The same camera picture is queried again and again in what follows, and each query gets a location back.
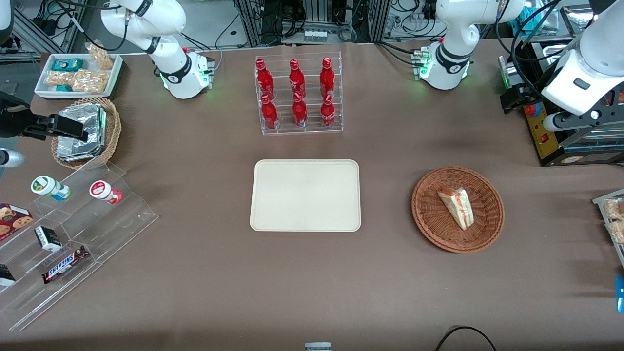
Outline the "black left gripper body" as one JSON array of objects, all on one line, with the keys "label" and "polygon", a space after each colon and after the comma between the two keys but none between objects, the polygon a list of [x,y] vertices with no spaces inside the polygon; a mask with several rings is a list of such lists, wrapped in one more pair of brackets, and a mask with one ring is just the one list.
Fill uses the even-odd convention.
[{"label": "black left gripper body", "polygon": [[504,114],[510,114],[513,110],[532,106],[540,102],[533,90],[526,83],[515,84],[501,94],[501,108]]}]

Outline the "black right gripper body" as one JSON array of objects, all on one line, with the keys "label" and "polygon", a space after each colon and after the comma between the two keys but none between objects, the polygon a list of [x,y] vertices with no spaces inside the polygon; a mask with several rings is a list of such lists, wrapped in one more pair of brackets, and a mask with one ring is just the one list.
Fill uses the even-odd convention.
[{"label": "black right gripper body", "polygon": [[0,92],[0,137],[29,137],[30,105],[24,100]]}]

